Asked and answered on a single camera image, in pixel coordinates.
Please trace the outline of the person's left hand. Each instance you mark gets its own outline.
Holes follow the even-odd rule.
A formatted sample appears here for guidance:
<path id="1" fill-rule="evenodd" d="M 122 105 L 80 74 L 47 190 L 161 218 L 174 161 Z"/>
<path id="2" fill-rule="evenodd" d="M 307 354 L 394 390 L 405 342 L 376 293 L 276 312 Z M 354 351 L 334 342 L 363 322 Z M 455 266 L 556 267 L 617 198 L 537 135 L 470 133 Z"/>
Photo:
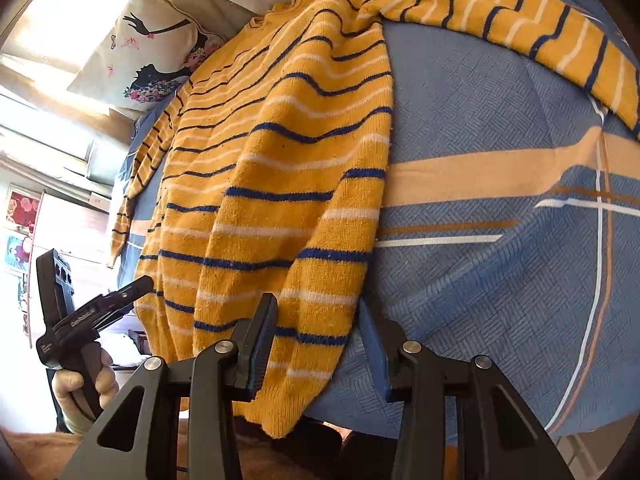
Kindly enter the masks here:
<path id="1" fill-rule="evenodd" d="M 100 360 L 101 368 L 96 374 L 94 388 L 99 393 L 101 408 L 106 408 L 119 392 L 119 384 L 112 369 L 113 360 L 105 350 L 101 350 Z M 78 372 L 61 368 L 54 373 L 53 395 L 60 406 L 66 427 L 78 436 L 83 436 L 96 420 L 84 399 L 83 386 L 84 378 Z"/>

